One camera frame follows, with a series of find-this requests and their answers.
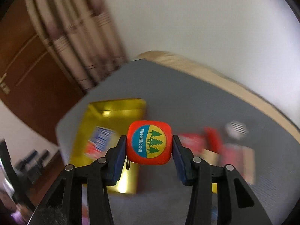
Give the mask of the orange round tape measure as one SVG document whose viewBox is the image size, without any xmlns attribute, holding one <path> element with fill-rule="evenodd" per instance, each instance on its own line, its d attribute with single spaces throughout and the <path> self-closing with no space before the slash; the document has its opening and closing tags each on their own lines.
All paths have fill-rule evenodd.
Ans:
<svg viewBox="0 0 300 225">
<path fill-rule="evenodd" d="M 126 155 L 141 165 L 164 165 L 171 158 L 172 130 L 160 121 L 134 121 L 127 133 Z"/>
</svg>

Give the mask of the red card box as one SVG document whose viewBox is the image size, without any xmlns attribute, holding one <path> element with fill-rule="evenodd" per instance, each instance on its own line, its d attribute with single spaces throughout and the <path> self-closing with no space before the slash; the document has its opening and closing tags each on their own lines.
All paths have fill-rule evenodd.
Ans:
<svg viewBox="0 0 300 225">
<path fill-rule="evenodd" d="M 205 127 L 202 134 L 183 133 L 179 139 L 185 148 L 189 148 L 194 155 L 202 153 L 204 149 L 220 154 L 223 142 L 218 130 Z"/>
</svg>

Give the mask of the zebra striped white block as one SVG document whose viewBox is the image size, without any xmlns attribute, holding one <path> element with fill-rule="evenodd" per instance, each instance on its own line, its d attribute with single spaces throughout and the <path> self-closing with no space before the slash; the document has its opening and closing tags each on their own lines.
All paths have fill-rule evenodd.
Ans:
<svg viewBox="0 0 300 225">
<path fill-rule="evenodd" d="M 238 121 L 227 123 L 225 125 L 225 131 L 230 138 L 235 140 L 243 139 L 248 133 L 246 125 Z"/>
</svg>

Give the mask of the blue red card pack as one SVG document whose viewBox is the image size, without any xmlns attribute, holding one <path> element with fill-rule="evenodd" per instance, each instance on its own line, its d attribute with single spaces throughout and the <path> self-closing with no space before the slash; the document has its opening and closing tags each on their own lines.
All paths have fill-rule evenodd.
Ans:
<svg viewBox="0 0 300 225">
<path fill-rule="evenodd" d="M 117 132 L 104 127 L 95 127 L 87 141 L 84 155 L 92 160 L 104 157 L 108 149 L 116 147 L 118 141 Z"/>
</svg>

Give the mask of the beige table edge trim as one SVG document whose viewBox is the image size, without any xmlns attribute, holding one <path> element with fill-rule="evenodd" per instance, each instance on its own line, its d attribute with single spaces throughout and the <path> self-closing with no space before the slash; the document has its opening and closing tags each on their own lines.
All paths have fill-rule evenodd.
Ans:
<svg viewBox="0 0 300 225">
<path fill-rule="evenodd" d="M 294 139 L 299 142 L 299 128 L 278 108 L 269 103 L 267 100 L 244 87 L 243 85 L 227 78 L 210 67 L 201 65 L 193 60 L 181 55 L 167 51 L 147 51 L 137 55 L 137 59 L 145 59 L 150 62 L 180 71 L 216 86 L 229 94 L 250 104 L 278 125 L 284 128 Z"/>
</svg>

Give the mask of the gold metal tin box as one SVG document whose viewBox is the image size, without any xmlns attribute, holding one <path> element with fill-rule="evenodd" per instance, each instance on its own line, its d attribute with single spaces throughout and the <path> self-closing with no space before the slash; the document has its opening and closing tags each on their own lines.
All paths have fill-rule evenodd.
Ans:
<svg viewBox="0 0 300 225">
<path fill-rule="evenodd" d="M 91 102 L 87 105 L 73 142 L 70 163 L 75 167 L 91 164 L 116 147 L 134 121 L 146 113 L 143 99 L 121 99 Z"/>
</svg>

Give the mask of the grey mesh mat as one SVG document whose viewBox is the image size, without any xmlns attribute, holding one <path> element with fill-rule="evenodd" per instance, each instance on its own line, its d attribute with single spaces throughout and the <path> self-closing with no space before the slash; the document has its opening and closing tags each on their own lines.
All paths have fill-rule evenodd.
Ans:
<svg viewBox="0 0 300 225">
<path fill-rule="evenodd" d="M 91 90 L 58 123 L 56 136 L 69 163 L 81 118 L 90 102 L 140 98 L 147 120 L 168 123 L 175 135 L 220 131 L 230 121 L 248 130 L 241 145 L 255 151 L 252 190 L 273 224 L 282 224 L 299 199 L 299 143 L 250 104 L 207 82 L 146 60 L 130 62 Z M 138 193 L 111 194 L 115 224 L 184 224 L 192 189 L 179 180 L 173 161 L 141 166 Z"/>
</svg>

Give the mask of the brown wooden door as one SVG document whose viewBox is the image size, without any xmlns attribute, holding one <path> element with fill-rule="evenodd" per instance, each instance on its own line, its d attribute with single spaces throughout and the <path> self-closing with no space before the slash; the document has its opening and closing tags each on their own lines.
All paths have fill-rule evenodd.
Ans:
<svg viewBox="0 0 300 225">
<path fill-rule="evenodd" d="M 36 33 L 25 0 L 1 20 L 1 100 L 33 131 L 57 144 L 56 125 L 83 97 Z"/>
</svg>

